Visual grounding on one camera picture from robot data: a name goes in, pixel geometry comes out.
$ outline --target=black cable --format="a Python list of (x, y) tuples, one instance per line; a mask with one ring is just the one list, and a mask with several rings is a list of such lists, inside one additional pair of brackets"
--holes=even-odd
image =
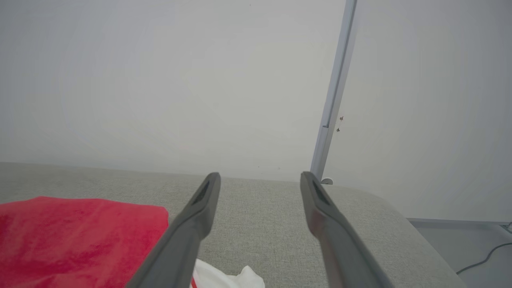
[(491, 256), (491, 254), (494, 252), (494, 250), (498, 249), (499, 247), (503, 247), (503, 246), (507, 246), (507, 245), (512, 245), (512, 242), (511, 242), (511, 243), (501, 244), (501, 245), (499, 245), (499, 246), (494, 247), (494, 249), (492, 249), (492, 250), (489, 252), (489, 254), (487, 255), (487, 258), (486, 258), (485, 260), (483, 260), (483, 261), (481, 261), (481, 262), (478, 262), (478, 263), (476, 263), (476, 264), (473, 264), (473, 265), (469, 265), (468, 267), (461, 269), (459, 272), (457, 272), (457, 275), (459, 275), (460, 273), (462, 273), (462, 272), (464, 272), (464, 271), (466, 271), (466, 270), (468, 270), (468, 269), (470, 269), (470, 268), (473, 268), (473, 267), (475, 267), (475, 266), (478, 266), (478, 265), (481, 265), (481, 264), (486, 263), (487, 261), (489, 261), (489, 258), (490, 258), (490, 256)]

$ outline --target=gray fabric surface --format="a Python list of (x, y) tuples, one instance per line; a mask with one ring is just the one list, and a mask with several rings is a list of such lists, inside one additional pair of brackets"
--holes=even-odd
[[(164, 206), (171, 221), (203, 178), (0, 162), (0, 203), (36, 196), (104, 198)], [(396, 287), (464, 287), (387, 202), (361, 191), (326, 188)], [(267, 287), (327, 286), (298, 182), (222, 178), (214, 226), (199, 258), (232, 275), (249, 265)]]

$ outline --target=floor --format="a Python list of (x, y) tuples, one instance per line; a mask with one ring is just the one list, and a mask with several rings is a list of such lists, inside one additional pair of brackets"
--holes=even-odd
[[(480, 262), (496, 246), (512, 242), (497, 225), (411, 222), (454, 271)], [(512, 287), (512, 245), (494, 251), (490, 260), (459, 274), (468, 288)]]

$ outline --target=red towel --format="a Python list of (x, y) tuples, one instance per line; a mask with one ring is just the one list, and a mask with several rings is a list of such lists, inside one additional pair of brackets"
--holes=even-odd
[(163, 207), (37, 197), (0, 205), (0, 287), (124, 287), (167, 228)]

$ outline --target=white cloth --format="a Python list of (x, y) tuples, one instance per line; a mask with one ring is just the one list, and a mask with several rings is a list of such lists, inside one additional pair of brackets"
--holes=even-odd
[(265, 288), (263, 279), (249, 266), (245, 266), (240, 274), (232, 276), (196, 259), (192, 277), (197, 288)]

